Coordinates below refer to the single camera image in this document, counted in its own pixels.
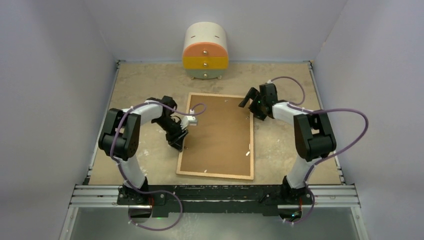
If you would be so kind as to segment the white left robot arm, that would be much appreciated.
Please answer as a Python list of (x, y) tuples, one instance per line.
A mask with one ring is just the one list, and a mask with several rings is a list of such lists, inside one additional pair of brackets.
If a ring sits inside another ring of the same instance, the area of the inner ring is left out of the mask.
[(170, 96), (148, 98), (145, 102), (125, 109), (111, 108), (107, 111), (98, 139), (98, 147), (117, 165), (121, 173), (123, 193), (138, 205), (146, 203), (150, 191), (148, 180), (141, 171), (137, 159), (140, 128), (143, 124), (157, 124), (165, 132), (169, 146), (181, 152), (188, 125), (195, 121), (195, 113), (190, 110), (183, 118), (173, 117), (178, 105)]

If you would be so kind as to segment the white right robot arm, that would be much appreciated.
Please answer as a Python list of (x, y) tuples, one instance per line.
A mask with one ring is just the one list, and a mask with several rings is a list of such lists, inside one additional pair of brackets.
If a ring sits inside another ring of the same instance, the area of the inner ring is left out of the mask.
[(337, 142), (328, 114), (301, 109), (286, 100), (279, 100), (273, 83), (251, 87), (238, 106), (243, 108), (245, 105), (249, 105), (249, 111), (259, 120), (269, 117), (293, 126), (297, 157), (280, 188), (282, 200), (292, 204), (306, 193), (306, 182), (313, 165), (336, 149)]

